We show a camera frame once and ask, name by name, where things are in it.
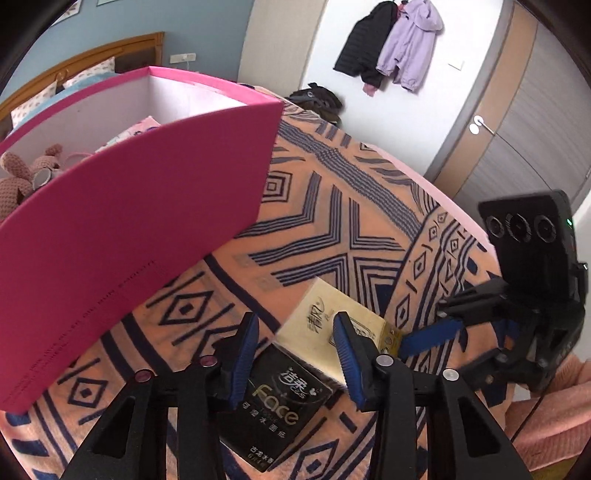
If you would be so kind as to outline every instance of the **black bag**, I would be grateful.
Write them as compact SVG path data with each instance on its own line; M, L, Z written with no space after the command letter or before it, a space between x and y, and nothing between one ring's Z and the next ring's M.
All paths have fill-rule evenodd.
M339 98L328 88L321 87L317 83L309 83L308 86L310 88L297 90L287 99L304 110L317 113L321 119L339 125L338 113L343 108Z

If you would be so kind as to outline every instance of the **black jacket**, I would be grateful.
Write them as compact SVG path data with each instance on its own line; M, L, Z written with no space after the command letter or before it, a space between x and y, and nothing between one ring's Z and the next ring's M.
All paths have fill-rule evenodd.
M398 7L394 2L381 2L367 17L359 20L347 38L335 70L352 77L361 75L364 83L379 88L384 76L375 66L394 26L397 12Z

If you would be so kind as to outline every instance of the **camera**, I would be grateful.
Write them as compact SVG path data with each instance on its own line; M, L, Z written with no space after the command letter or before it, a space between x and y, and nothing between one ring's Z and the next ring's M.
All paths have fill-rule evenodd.
M584 301L579 290L586 292L586 286L577 283L581 267L565 192L491 200L480 203L478 211L503 279L512 288L549 301Z

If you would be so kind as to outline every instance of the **door handle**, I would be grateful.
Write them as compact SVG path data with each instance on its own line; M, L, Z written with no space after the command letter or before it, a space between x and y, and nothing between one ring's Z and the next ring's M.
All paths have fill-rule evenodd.
M491 135L496 135L493 129L484 123L484 119L480 115L476 115L474 117L474 123L470 124L468 128L470 129L470 133L478 135L480 133L480 127L484 127Z

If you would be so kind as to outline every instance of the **blue gripper pad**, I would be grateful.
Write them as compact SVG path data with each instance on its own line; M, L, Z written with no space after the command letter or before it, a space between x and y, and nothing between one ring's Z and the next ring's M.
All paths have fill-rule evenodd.
M258 344L259 326L258 316L252 314L244 339L240 344L238 356L234 363L234 370L232 371L232 389L228 403L234 410L238 403L244 399L246 386L248 385L248 377L251 374L252 363L255 359L256 346Z
M343 375L347 383L347 389L349 390L349 397L357 405L357 408L362 408L366 398L363 393L361 366L355 357L351 342L345 332L341 317L338 314L335 316L333 322L333 338L335 340L336 351L339 354L340 366L343 369Z

